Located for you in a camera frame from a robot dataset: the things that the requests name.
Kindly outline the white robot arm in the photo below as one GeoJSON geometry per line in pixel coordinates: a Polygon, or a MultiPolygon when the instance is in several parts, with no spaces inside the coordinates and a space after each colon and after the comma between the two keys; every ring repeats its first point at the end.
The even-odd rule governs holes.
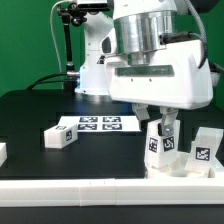
{"type": "Polygon", "coordinates": [[[180,109],[207,106],[215,71],[206,33],[195,6],[199,0],[77,0],[81,12],[113,12],[113,25],[100,43],[112,99],[131,102],[140,122],[147,107],[162,114],[159,131],[174,132],[180,109]]]}

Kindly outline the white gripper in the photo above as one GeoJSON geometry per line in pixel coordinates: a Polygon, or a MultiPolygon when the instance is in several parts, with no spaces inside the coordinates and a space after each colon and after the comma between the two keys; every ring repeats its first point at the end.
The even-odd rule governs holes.
{"type": "Polygon", "coordinates": [[[167,44],[150,54],[149,65],[130,66],[125,56],[107,57],[106,79],[111,98],[133,103],[132,111],[141,131],[147,130],[150,120],[147,105],[164,106],[160,108],[159,134],[173,135],[178,109],[201,108],[213,98],[208,61],[199,67],[201,48],[199,40],[167,44]]]}

